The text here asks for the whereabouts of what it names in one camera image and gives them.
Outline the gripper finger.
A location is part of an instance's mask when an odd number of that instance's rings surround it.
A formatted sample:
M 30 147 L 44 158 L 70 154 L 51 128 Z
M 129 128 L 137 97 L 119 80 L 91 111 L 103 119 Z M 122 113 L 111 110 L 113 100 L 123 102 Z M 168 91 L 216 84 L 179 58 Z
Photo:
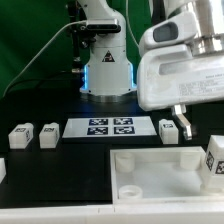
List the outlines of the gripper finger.
M 185 105 L 174 105 L 171 109 L 172 116 L 176 119 L 178 124 L 183 128 L 183 136 L 186 140 L 191 140 L 193 137 L 191 123 L 185 117 L 186 106 Z

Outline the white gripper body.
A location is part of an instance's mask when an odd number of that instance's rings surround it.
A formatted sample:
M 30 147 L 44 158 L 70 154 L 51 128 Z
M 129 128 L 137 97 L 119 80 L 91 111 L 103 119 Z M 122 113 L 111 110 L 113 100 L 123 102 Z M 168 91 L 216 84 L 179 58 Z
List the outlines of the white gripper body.
M 224 54 L 193 57 L 185 45 L 145 53 L 137 72 L 145 111 L 224 99 Z

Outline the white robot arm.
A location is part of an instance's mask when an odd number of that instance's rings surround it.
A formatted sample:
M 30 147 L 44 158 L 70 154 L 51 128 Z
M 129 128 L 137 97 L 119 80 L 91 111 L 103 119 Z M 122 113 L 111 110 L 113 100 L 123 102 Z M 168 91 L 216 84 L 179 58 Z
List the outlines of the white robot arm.
M 77 0 L 94 38 L 81 92 L 105 102 L 135 91 L 145 111 L 170 108 L 190 140 L 186 107 L 224 99 L 224 0 L 149 1 L 155 10 L 165 6 L 165 18 L 142 35 L 134 71 L 124 17 L 106 0 Z

